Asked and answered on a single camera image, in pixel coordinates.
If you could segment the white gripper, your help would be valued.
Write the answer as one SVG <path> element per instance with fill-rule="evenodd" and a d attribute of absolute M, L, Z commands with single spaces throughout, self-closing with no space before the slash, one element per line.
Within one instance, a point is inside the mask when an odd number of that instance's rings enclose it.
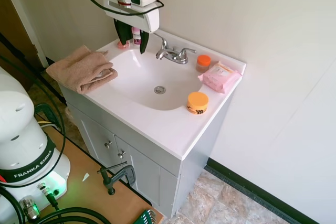
<path fill-rule="evenodd" d="M 103 6 L 117 13 L 105 11 L 106 15 L 114 18 L 114 25 L 121 44 L 124 46 L 132 39 L 132 27 L 140 29 L 140 54 L 146 50 L 149 41 L 149 33 L 158 30 L 160 26 L 159 3 L 151 3 L 140 7 L 131 4 L 130 8 L 119 5 L 117 0 L 103 0 Z"/>

